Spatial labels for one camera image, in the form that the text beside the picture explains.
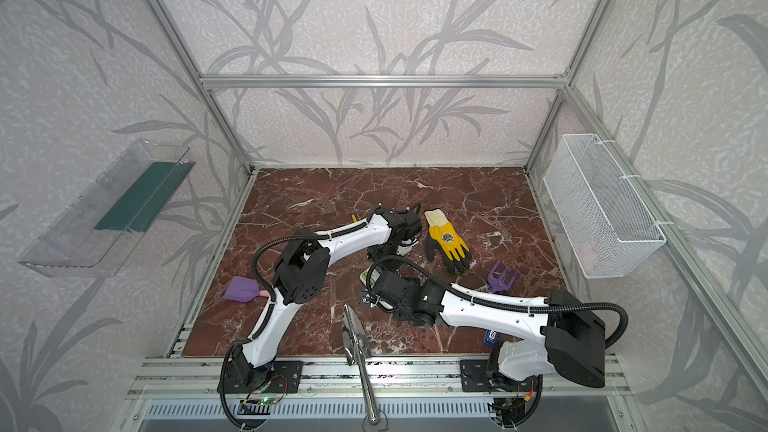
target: green strip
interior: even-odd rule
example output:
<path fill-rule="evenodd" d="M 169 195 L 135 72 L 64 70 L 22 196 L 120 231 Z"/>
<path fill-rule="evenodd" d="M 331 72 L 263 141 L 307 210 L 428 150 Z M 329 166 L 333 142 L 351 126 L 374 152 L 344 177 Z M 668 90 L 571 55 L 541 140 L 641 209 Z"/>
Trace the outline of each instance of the green strip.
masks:
<path fill-rule="evenodd" d="M 96 230 L 130 228 L 135 232 L 146 232 L 192 166 L 194 162 L 152 162 L 96 224 Z"/>

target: acrylic shelf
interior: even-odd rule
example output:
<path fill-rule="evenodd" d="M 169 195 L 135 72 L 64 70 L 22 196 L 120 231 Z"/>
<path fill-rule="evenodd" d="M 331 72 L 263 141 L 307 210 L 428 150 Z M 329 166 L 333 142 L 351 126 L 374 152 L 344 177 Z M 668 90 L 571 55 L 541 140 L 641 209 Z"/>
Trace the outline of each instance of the acrylic shelf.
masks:
<path fill-rule="evenodd" d="M 19 263 L 49 277 L 114 276 L 194 166 L 188 151 L 137 140 Z"/>

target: blue battery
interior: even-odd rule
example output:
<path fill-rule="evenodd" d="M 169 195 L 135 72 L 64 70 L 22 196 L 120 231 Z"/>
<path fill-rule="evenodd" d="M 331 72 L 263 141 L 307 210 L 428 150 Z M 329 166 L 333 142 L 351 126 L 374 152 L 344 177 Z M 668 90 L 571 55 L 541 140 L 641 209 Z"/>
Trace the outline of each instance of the blue battery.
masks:
<path fill-rule="evenodd" d="M 498 340 L 498 334 L 496 331 L 485 331 L 485 338 L 482 340 L 485 345 L 493 347 Z"/>

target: small tool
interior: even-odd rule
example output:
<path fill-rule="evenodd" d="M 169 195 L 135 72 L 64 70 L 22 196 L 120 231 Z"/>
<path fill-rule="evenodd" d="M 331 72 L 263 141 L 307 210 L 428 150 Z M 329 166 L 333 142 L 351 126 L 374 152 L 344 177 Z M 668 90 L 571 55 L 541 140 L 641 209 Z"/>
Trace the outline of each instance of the small tool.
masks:
<path fill-rule="evenodd" d="M 259 283 L 242 275 L 232 277 L 224 292 L 225 299 L 238 302 L 250 302 L 258 296 Z"/>
<path fill-rule="evenodd" d="M 498 294 L 499 292 L 506 292 L 510 288 L 512 288 L 512 284 L 514 281 L 517 280 L 518 276 L 520 275 L 520 272 L 515 271 L 514 275 L 512 276 L 512 279 L 505 283 L 504 278 L 506 278 L 507 273 L 509 272 L 509 266 L 504 266 L 504 272 L 496 272 L 496 269 L 498 269 L 498 266 L 502 264 L 502 261 L 497 260 L 496 265 L 493 266 L 491 271 L 488 273 L 488 285 L 491 286 L 491 293 Z"/>

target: gardening glove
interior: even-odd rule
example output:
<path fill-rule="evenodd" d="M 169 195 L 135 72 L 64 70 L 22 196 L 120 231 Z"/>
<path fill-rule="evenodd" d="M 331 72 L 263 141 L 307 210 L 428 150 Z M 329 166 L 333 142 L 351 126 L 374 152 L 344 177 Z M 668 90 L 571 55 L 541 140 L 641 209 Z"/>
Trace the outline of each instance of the gardening glove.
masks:
<path fill-rule="evenodd" d="M 424 212 L 424 216 L 429 224 L 429 236 L 425 242 L 427 260 L 435 260 L 435 249 L 438 249 L 450 272 L 461 274 L 468 270 L 472 254 L 446 219 L 446 214 L 436 208 Z"/>

